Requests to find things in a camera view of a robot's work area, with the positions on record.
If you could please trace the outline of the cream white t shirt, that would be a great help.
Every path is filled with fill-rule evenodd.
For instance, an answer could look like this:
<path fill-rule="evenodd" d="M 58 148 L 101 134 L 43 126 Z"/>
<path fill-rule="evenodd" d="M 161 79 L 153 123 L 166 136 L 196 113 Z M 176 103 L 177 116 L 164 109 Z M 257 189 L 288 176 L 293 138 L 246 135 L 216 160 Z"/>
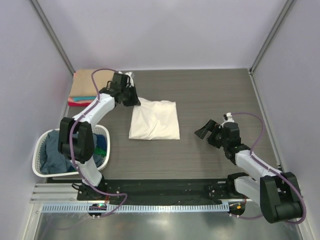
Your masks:
<path fill-rule="evenodd" d="M 179 140 L 177 105 L 168 100 L 151 101 L 139 98 L 132 110 L 128 138 L 131 140 Z"/>

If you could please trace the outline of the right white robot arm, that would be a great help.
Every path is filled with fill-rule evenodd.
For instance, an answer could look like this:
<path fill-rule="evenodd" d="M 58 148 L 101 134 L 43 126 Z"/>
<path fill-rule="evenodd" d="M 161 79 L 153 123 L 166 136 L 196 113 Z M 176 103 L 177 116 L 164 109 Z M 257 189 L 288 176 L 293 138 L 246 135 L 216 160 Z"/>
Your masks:
<path fill-rule="evenodd" d="M 242 143 L 240 129 L 232 119 L 222 124 L 209 120 L 195 131 L 200 139 L 224 151 L 225 157 L 243 172 L 227 177 L 231 194 L 250 198 L 260 207 L 264 219 L 269 223 L 296 220 L 299 224 L 306 218 L 306 205 L 301 195 L 296 176 L 282 172 L 258 158 L 253 150 Z"/>

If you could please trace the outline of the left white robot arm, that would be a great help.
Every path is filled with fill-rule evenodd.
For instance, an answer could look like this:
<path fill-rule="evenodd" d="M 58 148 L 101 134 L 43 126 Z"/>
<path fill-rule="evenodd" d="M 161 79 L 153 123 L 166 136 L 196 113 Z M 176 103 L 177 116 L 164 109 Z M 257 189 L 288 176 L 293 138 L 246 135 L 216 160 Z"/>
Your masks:
<path fill-rule="evenodd" d="M 135 86 L 103 88 L 95 100 L 74 117 L 60 121 L 58 151 L 71 161 L 88 189 L 105 194 L 105 179 L 94 161 L 95 144 L 93 128 L 118 104 L 139 106 Z"/>

